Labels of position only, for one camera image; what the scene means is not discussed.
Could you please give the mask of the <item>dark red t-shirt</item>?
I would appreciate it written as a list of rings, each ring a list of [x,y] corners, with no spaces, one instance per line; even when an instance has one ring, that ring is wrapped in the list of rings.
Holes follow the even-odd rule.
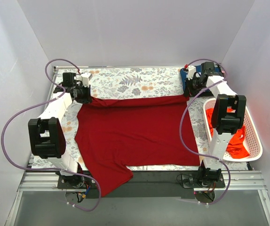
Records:
[[[78,112],[75,141],[86,168],[106,196],[133,177],[131,166],[199,166],[182,95],[98,99]]]

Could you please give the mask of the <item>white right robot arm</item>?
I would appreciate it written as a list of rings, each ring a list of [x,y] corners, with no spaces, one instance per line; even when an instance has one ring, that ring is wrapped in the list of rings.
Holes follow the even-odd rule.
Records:
[[[214,182],[214,173],[222,168],[222,159],[228,144],[236,132],[244,124],[246,97],[236,94],[227,84],[226,72],[217,72],[215,62],[206,61],[201,64],[201,72],[196,66],[185,65],[184,95],[198,98],[209,91],[215,97],[215,105],[211,118],[213,135],[207,154],[202,154],[205,171],[197,175],[197,181],[202,187],[208,187]]]

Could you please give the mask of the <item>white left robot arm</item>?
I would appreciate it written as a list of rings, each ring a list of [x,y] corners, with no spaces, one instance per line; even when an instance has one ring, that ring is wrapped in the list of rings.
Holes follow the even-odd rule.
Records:
[[[51,162],[61,170],[60,175],[69,176],[68,182],[74,188],[82,187],[85,180],[80,164],[66,152],[61,120],[74,101],[92,102],[92,77],[91,73],[63,73],[63,81],[53,91],[55,101],[50,102],[38,118],[28,122],[32,154]]]

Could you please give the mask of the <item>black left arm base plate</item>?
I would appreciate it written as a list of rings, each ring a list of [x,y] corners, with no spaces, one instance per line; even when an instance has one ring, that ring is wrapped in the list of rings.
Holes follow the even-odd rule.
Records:
[[[77,175],[60,175],[57,184],[58,189],[87,189],[89,187],[91,189],[97,189],[94,181]]]

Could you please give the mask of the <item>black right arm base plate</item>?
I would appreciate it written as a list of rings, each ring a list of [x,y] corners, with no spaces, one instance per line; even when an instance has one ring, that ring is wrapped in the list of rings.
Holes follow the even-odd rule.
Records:
[[[182,171],[176,176],[176,181],[183,188],[225,188],[226,184],[224,182],[222,174],[218,181],[214,179],[202,178],[198,175],[197,171]]]

